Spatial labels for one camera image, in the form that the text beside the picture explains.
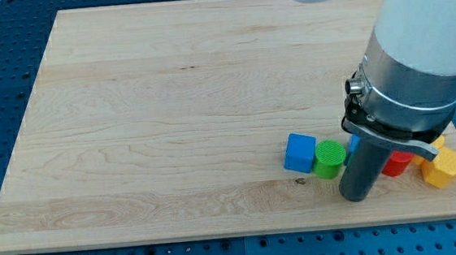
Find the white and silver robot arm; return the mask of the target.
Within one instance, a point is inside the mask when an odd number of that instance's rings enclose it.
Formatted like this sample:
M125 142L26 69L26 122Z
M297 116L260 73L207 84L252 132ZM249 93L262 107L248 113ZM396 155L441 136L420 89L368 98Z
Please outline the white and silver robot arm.
M345 82L342 127L360 139L354 164L393 151L432 160L456 110L456 0L383 0L369 39Z

